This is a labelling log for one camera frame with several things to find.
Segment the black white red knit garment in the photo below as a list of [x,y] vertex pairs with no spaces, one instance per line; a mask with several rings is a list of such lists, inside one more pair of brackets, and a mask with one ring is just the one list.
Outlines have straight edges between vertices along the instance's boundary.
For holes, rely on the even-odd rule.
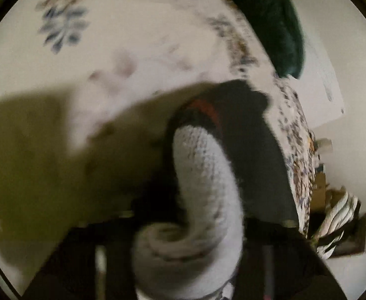
[[158,212],[136,236],[133,271],[155,299],[202,299],[234,275],[245,220],[297,228],[299,219],[268,97],[243,80],[220,83],[182,106],[169,123]]

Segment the striped clothes pile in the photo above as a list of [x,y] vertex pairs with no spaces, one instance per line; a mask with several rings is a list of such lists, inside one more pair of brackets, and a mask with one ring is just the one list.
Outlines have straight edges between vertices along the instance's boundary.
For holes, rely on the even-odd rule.
[[358,219],[360,207],[359,199],[345,187],[327,191],[325,217],[310,239],[313,249],[321,259],[329,259],[337,245],[344,241],[345,232]]

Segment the cardboard box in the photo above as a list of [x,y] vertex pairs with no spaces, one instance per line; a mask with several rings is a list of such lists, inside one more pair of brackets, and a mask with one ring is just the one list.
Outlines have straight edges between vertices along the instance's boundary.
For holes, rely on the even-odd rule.
[[332,209],[338,201],[346,194],[346,188],[340,189],[330,187],[326,181],[326,175],[322,172],[316,174],[310,203],[310,212],[321,212]]

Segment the floral fleece bed blanket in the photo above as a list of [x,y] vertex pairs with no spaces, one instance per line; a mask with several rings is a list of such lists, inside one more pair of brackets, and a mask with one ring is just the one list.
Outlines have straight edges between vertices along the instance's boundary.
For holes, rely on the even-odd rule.
[[299,229],[312,144],[232,0],[19,0],[0,23],[0,275],[22,294],[73,225],[126,204],[158,166],[172,111],[212,83],[270,98]]

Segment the dark green pillow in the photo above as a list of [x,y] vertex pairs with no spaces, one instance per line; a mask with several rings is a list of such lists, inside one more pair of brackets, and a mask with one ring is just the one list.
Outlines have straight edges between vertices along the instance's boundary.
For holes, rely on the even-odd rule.
[[279,77],[300,78],[304,37],[291,0],[231,0],[244,14]]

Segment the white wall panel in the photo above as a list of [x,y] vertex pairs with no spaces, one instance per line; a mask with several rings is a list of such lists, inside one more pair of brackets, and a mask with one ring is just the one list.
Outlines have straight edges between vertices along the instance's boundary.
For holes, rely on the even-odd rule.
[[345,114],[335,70],[320,37],[304,33],[304,67],[291,82],[310,128],[332,122]]

